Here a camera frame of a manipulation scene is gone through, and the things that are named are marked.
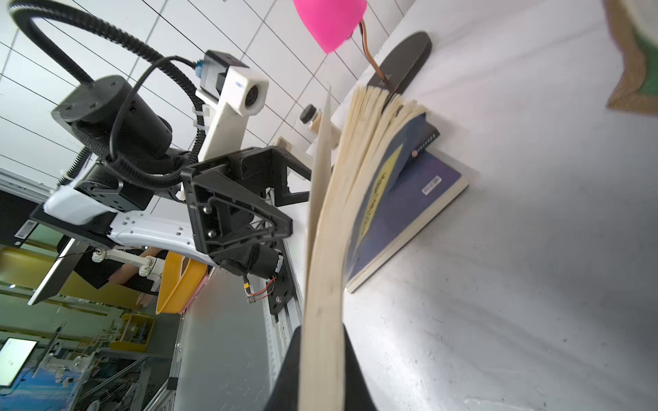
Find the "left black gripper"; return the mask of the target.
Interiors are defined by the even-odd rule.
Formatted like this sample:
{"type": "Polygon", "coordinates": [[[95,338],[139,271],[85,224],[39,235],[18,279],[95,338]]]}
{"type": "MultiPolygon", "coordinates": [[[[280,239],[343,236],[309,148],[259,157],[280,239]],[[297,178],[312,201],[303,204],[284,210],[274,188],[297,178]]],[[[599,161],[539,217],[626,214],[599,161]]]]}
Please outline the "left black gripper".
{"type": "Polygon", "coordinates": [[[273,277],[282,267],[276,241],[293,234],[279,207],[304,203],[288,177],[311,169],[283,147],[249,148],[181,170],[195,248],[238,277],[273,277]]]}

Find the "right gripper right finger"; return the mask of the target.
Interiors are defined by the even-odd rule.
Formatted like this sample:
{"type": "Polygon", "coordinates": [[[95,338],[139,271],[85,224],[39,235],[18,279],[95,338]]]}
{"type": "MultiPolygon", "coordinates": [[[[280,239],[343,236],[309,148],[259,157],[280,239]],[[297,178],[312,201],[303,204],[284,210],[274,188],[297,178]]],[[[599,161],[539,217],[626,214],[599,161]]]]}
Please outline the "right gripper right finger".
{"type": "Polygon", "coordinates": [[[344,411],[377,411],[346,328],[344,357],[344,411]]]}

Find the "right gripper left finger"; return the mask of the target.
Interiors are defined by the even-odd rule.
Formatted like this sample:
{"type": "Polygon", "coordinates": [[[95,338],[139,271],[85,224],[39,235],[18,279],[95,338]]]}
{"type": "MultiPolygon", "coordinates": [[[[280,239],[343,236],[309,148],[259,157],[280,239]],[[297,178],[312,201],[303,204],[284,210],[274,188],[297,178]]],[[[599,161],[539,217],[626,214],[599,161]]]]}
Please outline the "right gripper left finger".
{"type": "Polygon", "coordinates": [[[301,334],[301,326],[293,332],[276,384],[264,408],[265,411],[298,410],[301,334]]]}

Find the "navy book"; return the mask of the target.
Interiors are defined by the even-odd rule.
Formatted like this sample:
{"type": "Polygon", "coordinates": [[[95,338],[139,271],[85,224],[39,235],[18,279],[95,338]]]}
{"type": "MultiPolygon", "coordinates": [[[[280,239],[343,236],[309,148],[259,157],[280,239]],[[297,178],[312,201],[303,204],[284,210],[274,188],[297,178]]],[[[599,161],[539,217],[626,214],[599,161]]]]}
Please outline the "navy book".
{"type": "Polygon", "coordinates": [[[420,154],[380,201],[346,266],[345,289],[356,291],[467,187],[461,173],[431,153],[420,154]]]}

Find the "green jute canvas bag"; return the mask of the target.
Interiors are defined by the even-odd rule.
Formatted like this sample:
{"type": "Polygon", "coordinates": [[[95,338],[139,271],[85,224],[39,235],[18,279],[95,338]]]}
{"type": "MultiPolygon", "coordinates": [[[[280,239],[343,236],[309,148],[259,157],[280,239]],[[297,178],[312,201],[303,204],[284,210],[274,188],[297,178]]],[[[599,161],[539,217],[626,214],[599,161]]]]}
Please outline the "green jute canvas bag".
{"type": "Polygon", "coordinates": [[[605,1],[608,31],[623,61],[620,80],[608,98],[611,110],[657,115],[657,3],[605,1]]]}

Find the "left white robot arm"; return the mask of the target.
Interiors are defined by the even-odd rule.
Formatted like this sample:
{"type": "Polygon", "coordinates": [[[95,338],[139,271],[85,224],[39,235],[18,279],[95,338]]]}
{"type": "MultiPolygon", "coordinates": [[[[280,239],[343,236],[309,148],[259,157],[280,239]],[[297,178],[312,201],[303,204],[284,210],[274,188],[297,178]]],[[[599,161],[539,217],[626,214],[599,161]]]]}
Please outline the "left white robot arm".
{"type": "Polygon", "coordinates": [[[263,108],[267,77],[228,53],[208,51],[190,63],[166,57],[140,39],[83,10],[54,1],[13,1],[10,18],[41,51],[78,81],[53,119],[82,150],[50,198],[34,211],[42,224],[96,248],[152,245],[228,272],[263,279],[284,275],[282,241],[293,222],[286,205],[303,203],[288,174],[310,177],[284,147],[244,147],[248,120],[263,108]],[[90,77],[37,26],[50,20],[108,40],[167,75],[190,99],[195,139],[171,145],[173,130],[140,96],[143,80],[90,77]]]}

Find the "white jar white lid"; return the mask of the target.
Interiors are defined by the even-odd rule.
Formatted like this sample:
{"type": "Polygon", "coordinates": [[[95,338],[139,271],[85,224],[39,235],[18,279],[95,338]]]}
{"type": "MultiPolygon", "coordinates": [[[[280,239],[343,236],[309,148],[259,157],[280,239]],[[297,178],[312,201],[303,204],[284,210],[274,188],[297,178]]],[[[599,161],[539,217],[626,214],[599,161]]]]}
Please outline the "white jar white lid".
{"type": "Polygon", "coordinates": [[[275,137],[272,144],[276,147],[284,148],[292,156],[302,162],[307,162],[310,160],[310,156],[305,151],[301,150],[299,147],[296,147],[282,136],[275,137]]]}

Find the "small jar black lid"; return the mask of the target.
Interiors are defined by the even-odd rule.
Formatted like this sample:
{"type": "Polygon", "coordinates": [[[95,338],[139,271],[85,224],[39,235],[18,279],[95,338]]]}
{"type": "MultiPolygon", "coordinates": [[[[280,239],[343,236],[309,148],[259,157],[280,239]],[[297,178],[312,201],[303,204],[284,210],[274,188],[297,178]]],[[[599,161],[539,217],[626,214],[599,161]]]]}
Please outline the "small jar black lid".
{"type": "Polygon", "coordinates": [[[322,111],[313,104],[308,104],[300,114],[299,120],[311,133],[318,135],[322,120],[322,111]]]}

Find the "yellow plastic bin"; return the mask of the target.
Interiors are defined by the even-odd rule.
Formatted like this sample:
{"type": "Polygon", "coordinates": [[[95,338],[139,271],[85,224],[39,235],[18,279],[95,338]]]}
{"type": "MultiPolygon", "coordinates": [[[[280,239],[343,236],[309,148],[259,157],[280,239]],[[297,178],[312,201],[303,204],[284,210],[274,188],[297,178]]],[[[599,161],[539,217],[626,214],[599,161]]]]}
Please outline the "yellow plastic bin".
{"type": "Polygon", "coordinates": [[[207,272],[208,265],[179,253],[169,252],[164,260],[156,314],[183,312],[207,272]]]}

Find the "metal scroll glass rack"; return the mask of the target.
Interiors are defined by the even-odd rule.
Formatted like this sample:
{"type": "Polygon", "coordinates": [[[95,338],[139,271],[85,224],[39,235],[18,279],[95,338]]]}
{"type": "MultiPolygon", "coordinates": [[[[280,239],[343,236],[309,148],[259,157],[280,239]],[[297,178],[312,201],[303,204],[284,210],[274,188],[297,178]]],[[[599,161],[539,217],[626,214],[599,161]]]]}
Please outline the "metal scroll glass rack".
{"type": "Polygon", "coordinates": [[[368,86],[382,88],[392,94],[402,94],[428,60],[432,51],[429,35],[426,32],[411,34],[398,44],[382,63],[377,63],[368,49],[368,34],[364,20],[359,23],[359,31],[365,57],[375,70],[368,86]]]}

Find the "pink plastic wine glass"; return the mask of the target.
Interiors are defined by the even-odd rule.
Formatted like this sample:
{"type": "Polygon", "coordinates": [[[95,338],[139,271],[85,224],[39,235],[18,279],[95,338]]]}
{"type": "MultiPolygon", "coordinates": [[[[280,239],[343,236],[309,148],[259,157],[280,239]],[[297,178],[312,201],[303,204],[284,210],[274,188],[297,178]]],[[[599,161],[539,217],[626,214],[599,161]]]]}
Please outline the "pink plastic wine glass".
{"type": "Polygon", "coordinates": [[[367,9],[366,0],[294,0],[306,29],[329,54],[354,33],[367,9]]]}

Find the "aluminium mounting rail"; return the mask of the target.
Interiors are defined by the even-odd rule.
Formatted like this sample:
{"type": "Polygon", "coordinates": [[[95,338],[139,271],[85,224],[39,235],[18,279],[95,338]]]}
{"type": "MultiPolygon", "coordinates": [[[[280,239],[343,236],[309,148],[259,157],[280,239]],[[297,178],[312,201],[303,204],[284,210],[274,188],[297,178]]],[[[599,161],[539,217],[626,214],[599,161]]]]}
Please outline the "aluminium mounting rail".
{"type": "Polygon", "coordinates": [[[264,308],[269,366],[267,378],[271,389],[277,382],[294,331],[302,323],[298,283],[288,260],[284,262],[275,286],[264,308]]]}

